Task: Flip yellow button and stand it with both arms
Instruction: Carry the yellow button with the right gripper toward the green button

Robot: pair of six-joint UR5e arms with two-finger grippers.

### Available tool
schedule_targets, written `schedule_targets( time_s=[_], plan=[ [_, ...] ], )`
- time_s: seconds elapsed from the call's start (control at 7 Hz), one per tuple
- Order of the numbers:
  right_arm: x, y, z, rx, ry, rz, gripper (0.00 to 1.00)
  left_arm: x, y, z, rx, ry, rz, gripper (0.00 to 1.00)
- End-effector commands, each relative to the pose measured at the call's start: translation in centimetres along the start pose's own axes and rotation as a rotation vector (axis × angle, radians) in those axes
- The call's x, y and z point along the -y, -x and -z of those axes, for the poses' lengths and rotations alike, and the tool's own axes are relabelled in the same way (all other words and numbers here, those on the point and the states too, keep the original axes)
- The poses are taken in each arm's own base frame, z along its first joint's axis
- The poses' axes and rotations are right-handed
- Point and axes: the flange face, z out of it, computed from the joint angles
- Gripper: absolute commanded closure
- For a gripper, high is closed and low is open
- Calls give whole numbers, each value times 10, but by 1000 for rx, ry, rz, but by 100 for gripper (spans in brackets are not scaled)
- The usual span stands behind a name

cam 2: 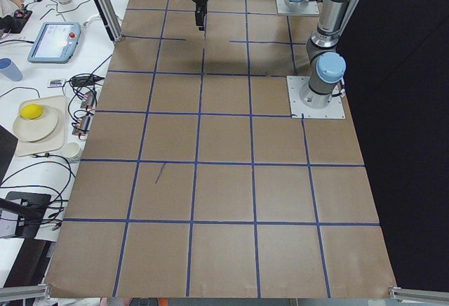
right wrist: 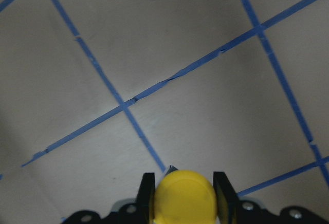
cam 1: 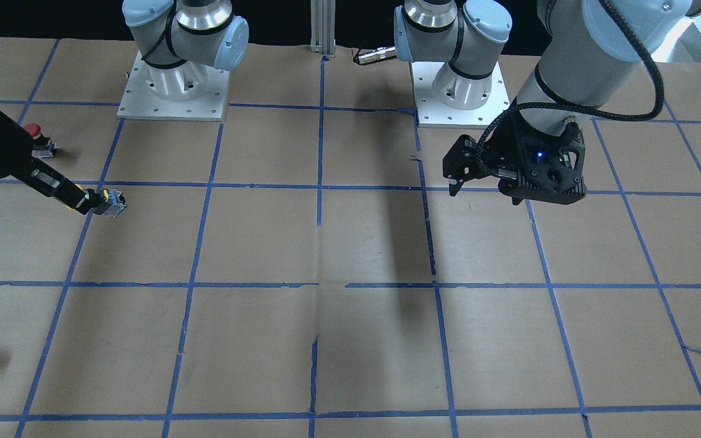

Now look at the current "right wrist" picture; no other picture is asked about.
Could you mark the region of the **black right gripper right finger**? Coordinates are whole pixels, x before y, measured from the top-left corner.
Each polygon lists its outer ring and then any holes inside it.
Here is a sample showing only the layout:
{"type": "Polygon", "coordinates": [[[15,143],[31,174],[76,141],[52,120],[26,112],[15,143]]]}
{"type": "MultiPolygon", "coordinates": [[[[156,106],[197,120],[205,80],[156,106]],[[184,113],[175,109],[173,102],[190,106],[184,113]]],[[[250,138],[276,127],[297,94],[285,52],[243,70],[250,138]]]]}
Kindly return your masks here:
{"type": "Polygon", "coordinates": [[[328,223],[328,220],[300,206],[285,207],[276,215],[255,201],[240,199],[224,172],[213,173],[213,187],[220,223],[328,223]]]}

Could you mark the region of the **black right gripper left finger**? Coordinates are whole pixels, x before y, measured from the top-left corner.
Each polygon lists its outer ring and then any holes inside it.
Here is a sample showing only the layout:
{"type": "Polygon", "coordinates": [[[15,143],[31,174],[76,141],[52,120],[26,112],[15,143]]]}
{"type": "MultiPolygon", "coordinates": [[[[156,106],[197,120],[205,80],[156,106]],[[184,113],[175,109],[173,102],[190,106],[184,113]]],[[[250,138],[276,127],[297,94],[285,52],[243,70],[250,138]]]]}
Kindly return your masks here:
{"type": "Polygon", "coordinates": [[[144,173],[136,199],[122,205],[101,217],[91,210],[81,210],[71,214],[63,223],[139,223],[154,222],[155,174],[144,173]]]}

